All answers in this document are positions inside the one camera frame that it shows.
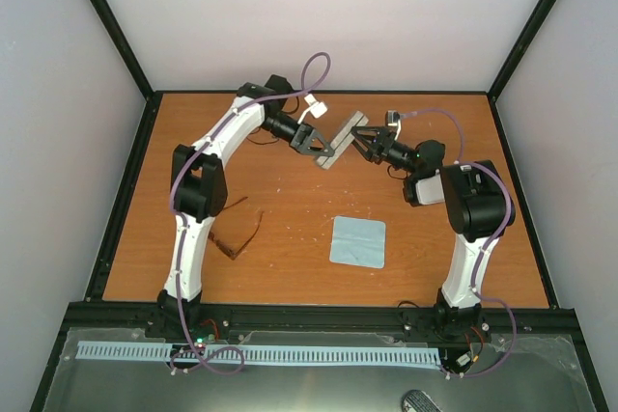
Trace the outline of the grey glasses case teal lining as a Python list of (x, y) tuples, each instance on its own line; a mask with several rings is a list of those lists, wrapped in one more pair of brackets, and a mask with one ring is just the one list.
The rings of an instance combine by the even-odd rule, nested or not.
[(356, 126), (365, 126), (368, 123), (368, 117), (361, 111), (353, 112), (340, 126), (338, 132), (330, 141), (330, 146), (334, 153), (331, 156), (317, 156), (315, 164), (323, 170), (330, 169), (335, 162), (344, 154), (345, 150), (354, 141), (354, 136), (351, 130)]

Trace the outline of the light blue cleaning cloth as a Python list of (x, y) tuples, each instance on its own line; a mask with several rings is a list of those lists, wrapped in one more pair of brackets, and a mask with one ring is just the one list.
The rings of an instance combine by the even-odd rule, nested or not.
[(329, 260), (333, 263), (383, 269), (386, 225), (346, 216), (334, 218)]

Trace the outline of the brown sunglasses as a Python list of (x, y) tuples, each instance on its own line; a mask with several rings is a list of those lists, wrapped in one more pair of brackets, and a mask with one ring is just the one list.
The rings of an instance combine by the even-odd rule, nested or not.
[(216, 217), (208, 234), (208, 254), (237, 259), (256, 237), (264, 211), (242, 196), (226, 205)]

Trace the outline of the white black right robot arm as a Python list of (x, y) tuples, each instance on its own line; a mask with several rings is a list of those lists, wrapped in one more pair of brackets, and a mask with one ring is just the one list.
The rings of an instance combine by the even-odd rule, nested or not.
[(411, 206), (445, 204), (455, 246), (434, 305), (435, 333), (455, 340), (482, 326), (482, 286), (492, 251), (513, 224), (514, 202), (489, 160), (443, 164), (445, 145), (426, 140), (411, 148), (386, 126), (355, 126), (352, 144), (369, 162), (407, 173), (403, 195)]

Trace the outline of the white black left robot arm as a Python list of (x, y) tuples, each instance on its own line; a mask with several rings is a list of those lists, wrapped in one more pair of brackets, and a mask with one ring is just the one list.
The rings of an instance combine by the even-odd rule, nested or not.
[(190, 337), (200, 328), (202, 263), (213, 222), (228, 199), (225, 167), (251, 132), (262, 128), (303, 155), (334, 155), (320, 132), (304, 121), (308, 114), (317, 119), (327, 111), (313, 96), (315, 89), (311, 85), (293, 91), (278, 75), (264, 86), (246, 83), (211, 130), (173, 151), (169, 208), (175, 215), (176, 237), (157, 306), (178, 336)]

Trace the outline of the black oval foot pedal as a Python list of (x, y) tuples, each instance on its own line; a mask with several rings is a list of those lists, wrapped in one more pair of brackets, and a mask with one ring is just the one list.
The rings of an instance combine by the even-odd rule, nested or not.
[(407, 391), (401, 400), (403, 412), (441, 412), (435, 402), (421, 390)]

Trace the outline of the black aluminium frame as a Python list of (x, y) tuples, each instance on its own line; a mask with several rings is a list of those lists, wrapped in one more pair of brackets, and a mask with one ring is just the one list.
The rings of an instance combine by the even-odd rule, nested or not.
[[(164, 321), (163, 315), (156, 303), (105, 302), (102, 299), (111, 272), (111, 265), (115, 259), (121, 231), (125, 224), (130, 202), (137, 184), (138, 175), (142, 169), (147, 146), (154, 130), (163, 93), (152, 88), (107, 0), (89, 1), (95, 8), (100, 22), (120, 52), (131, 77), (143, 95), (145, 107), (126, 162), (125, 171), (102, 243), (98, 250), (85, 296), (82, 300), (71, 302), (68, 305), (57, 339), (42, 375), (40, 386), (31, 406), (34, 411), (43, 410), (51, 402), (52, 383), (59, 373), (59, 366), (62, 362), (61, 350), (64, 348), (71, 330), (139, 328), (144, 330), (147, 336), (177, 339), (180, 335), (180, 325), (177, 322)], [(533, 255), (548, 301), (548, 307), (545, 309), (516, 309), (514, 315), (518, 328), (521, 332), (529, 331), (544, 335), (553, 333), (571, 334), (575, 343), (576, 357), (582, 369), (585, 386), (590, 398), (596, 410), (605, 411), (608, 406), (588, 347), (583, 338), (576, 312), (573, 309), (563, 308), (558, 303), (530, 209), (524, 198), (515, 160), (496, 107), (498, 98), (520, 65), (527, 48), (541, 30), (556, 2), (557, 0), (539, 0), (537, 2), (532, 14), (526, 20), (515, 44), (501, 66), (499, 73), (484, 95), (488, 100), (493, 124), (497, 130), (501, 150), (506, 159), (509, 176), (514, 184), (515, 193), (520, 203), (520, 215), (532, 245)], [(369, 334), (374, 332), (379, 335), (394, 334), (404, 341), (411, 341), (415, 337), (404, 326), (405, 316), (411, 315), (414, 319), (418, 319), (429, 314), (427, 309), (412, 309), (404, 305), (400, 305), (397, 308), (379, 308), (369, 306), (202, 304), (199, 310), (202, 314), (228, 316), (232, 325), (231, 334), (238, 334), (242, 329), (249, 330), (256, 327), (261, 330), (269, 328), (276, 332), (286, 331), (294, 333)]]

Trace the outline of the metal base plate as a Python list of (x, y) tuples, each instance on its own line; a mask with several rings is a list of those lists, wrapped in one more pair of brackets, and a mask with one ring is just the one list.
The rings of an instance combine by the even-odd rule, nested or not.
[(440, 369), (363, 366), (248, 366), (243, 345), (426, 347), (375, 334), (254, 332), (239, 350), (217, 344), (209, 369), (179, 361), (78, 360), (81, 341), (168, 343), (140, 330), (70, 331), (45, 411), (400, 411), (409, 390), (441, 411), (591, 411), (572, 340), (522, 336), (514, 351), (499, 336), (480, 347), (464, 377)]

